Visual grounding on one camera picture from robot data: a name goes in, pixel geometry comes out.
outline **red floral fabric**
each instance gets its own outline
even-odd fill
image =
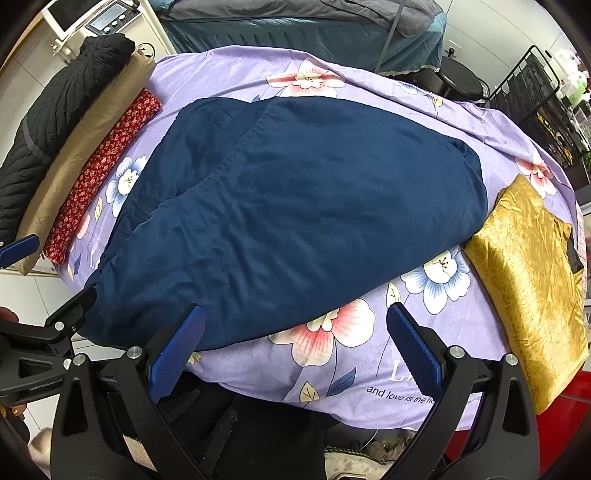
[[[101,184],[136,137],[139,129],[156,115],[161,107],[158,98],[143,89],[86,162],[68,198],[61,206],[43,249],[45,256],[56,265],[66,262],[70,241]]]

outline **clothing rack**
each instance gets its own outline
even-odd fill
[[[583,150],[556,93],[560,80],[541,50],[532,45],[491,94],[486,106],[502,111],[578,180]]]

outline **black stool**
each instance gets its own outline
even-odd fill
[[[442,97],[461,102],[482,100],[484,91],[480,80],[468,67],[457,60],[443,57],[437,76],[443,82],[439,91]]]

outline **blue gripper pad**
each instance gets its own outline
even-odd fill
[[[441,364],[417,331],[421,327],[398,303],[388,309],[386,326],[418,389],[437,401],[443,393],[443,372]]]
[[[205,314],[195,307],[150,368],[148,395],[154,403],[170,395],[204,331]]]
[[[8,268],[37,250],[39,250],[37,235],[29,235],[22,240],[0,247],[0,268]]]

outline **gold satin cloth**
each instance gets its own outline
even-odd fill
[[[571,228],[517,175],[464,248],[521,361],[538,414],[562,393],[589,354],[584,269],[573,274],[566,255]]]

